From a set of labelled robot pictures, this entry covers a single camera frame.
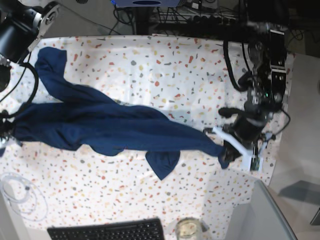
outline black keyboard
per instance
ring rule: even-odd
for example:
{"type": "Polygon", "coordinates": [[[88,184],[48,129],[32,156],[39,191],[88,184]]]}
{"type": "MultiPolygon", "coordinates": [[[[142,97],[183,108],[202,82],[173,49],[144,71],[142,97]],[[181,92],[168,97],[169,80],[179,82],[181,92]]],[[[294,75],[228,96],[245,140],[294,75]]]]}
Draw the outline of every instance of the black keyboard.
{"type": "Polygon", "coordinates": [[[47,229],[52,240],[165,240],[160,219],[47,229]]]}

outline terrazzo pattern fabric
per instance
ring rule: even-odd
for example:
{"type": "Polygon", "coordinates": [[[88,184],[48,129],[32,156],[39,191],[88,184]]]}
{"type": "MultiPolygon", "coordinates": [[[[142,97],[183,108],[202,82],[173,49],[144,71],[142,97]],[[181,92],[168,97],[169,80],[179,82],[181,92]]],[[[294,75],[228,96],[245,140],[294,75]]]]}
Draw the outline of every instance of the terrazzo pattern fabric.
{"type": "MultiPolygon", "coordinates": [[[[72,37],[44,39],[31,56],[37,60],[43,47],[67,50],[65,79],[88,85],[124,105],[156,108],[172,121],[202,130],[226,123],[218,114],[222,106],[243,108],[245,93],[230,83],[222,42],[163,36],[72,37]]],[[[236,79],[245,68],[241,45],[231,43],[229,55],[236,79]]],[[[287,59],[287,95],[290,93],[294,56],[287,59]]],[[[9,87],[23,68],[14,66],[9,87]]],[[[1,103],[10,113],[28,99],[33,89],[30,72],[1,103]]],[[[35,103],[58,102],[40,83],[35,103]]],[[[275,132],[285,123],[275,115],[267,129],[275,132]]],[[[220,139],[213,140],[222,144],[220,139]]],[[[218,159],[199,151],[182,151],[175,170],[159,181],[145,159],[145,152],[114,156],[95,153],[88,146],[77,152],[55,149],[43,143],[13,145],[0,161],[0,173],[14,172],[31,180],[46,196],[49,206],[42,222],[25,221],[27,227],[97,225],[159,217],[167,240],[175,239],[179,219],[202,219],[209,227],[206,239],[223,239],[233,208],[250,201],[255,179],[270,183],[280,139],[265,151],[261,173],[243,172],[240,160],[221,170],[218,159]]],[[[15,193],[21,194],[14,185],[15,193]]],[[[27,203],[22,208],[28,209],[27,203]]],[[[42,217],[39,198],[31,219],[42,217]]]]}

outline speckled tablecloth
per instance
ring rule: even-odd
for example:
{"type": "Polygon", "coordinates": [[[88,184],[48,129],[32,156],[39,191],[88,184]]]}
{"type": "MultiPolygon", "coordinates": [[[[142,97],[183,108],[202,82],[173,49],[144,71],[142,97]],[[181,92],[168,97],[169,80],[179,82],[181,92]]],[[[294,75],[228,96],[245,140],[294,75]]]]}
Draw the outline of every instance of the speckled tablecloth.
{"type": "MultiPolygon", "coordinates": [[[[154,107],[170,120],[200,130],[225,123],[218,109],[243,108],[247,97],[231,85],[220,41],[164,36],[44,39],[32,53],[32,64],[43,47],[68,51],[68,81],[92,86],[120,104],[154,107]]],[[[229,54],[235,77],[239,78],[245,67],[240,44],[230,44],[229,54]]],[[[293,61],[294,57],[288,56],[287,94],[293,61]]],[[[13,66],[12,81],[0,97],[13,87],[22,70],[13,66]]],[[[27,72],[14,93],[1,103],[1,109],[15,111],[28,98],[33,82],[27,72]]],[[[34,102],[56,100],[40,83],[34,102]]],[[[268,128],[276,130],[282,124],[284,116],[276,115],[268,128]]],[[[43,143],[8,147],[0,161],[0,173],[19,173],[45,195],[47,218],[42,222],[25,221],[27,227],[45,229],[159,217],[166,239],[174,239],[178,220],[195,217],[210,227],[206,238],[223,239],[233,208],[250,200],[255,179],[269,184],[279,141],[269,144],[265,151],[262,173],[243,172],[239,160],[221,170],[217,158],[183,151],[175,170],[160,181],[141,151],[126,150],[109,157],[88,146],[71,152],[43,143]]],[[[15,190],[19,195],[19,186],[15,190]]],[[[36,213],[28,217],[40,218],[43,212],[44,201],[39,198],[36,213]]]]}

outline navy blue cloth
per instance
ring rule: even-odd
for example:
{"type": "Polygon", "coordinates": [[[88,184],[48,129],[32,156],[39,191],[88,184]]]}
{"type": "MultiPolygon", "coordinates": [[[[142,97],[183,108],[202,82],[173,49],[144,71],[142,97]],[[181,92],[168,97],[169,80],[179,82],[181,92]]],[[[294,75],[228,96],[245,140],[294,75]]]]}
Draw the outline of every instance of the navy blue cloth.
{"type": "Polygon", "coordinates": [[[76,151],[86,144],[106,156],[123,150],[147,151],[146,159],[162,180],[175,168],[180,150],[219,156],[224,148],[189,126],[170,121],[146,106],[119,105],[102,92],[64,79],[67,52],[39,51],[35,69],[51,96],[62,103],[31,104],[14,121],[14,137],[76,151]]]}

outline white cable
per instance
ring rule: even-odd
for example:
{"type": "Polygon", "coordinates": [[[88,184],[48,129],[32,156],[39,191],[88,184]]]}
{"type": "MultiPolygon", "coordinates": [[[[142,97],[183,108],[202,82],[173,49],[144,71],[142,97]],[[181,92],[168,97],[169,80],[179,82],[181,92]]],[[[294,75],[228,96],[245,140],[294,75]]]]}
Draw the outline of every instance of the white cable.
{"type": "Polygon", "coordinates": [[[3,173],[0,176],[0,193],[2,193],[4,198],[8,200],[11,209],[17,215],[19,215],[20,217],[22,217],[25,220],[28,220],[28,221],[31,221],[31,222],[41,222],[48,215],[49,207],[48,207],[48,203],[46,201],[46,198],[45,198],[44,194],[40,191],[40,189],[33,182],[31,182],[30,180],[20,176],[19,174],[16,174],[16,173],[13,173],[13,172],[5,172],[5,173],[3,173]],[[23,185],[24,190],[25,190],[25,195],[24,195],[23,198],[17,199],[14,196],[10,195],[6,191],[5,186],[9,185],[9,181],[16,181],[16,182],[18,182],[18,183],[23,185]],[[23,215],[30,215],[30,214],[32,214],[32,213],[34,213],[36,211],[36,208],[37,208],[37,205],[38,205],[38,198],[37,198],[37,195],[35,193],[34,188],[40,193],[40,195],[43,198],[44,203],[45,203],[45,213],[44,213],[44,216],[41,219],[30,219],[30,218],[27,218],[27,217],[23,216],[23,215]],[[34,196],[35,200],[34,200],[33,207],[29,211],[16,210],[12,206],[12,204],[19,205],[19,204],[24,204],[24,203],[28,202],[32,195],[34,196]]]}

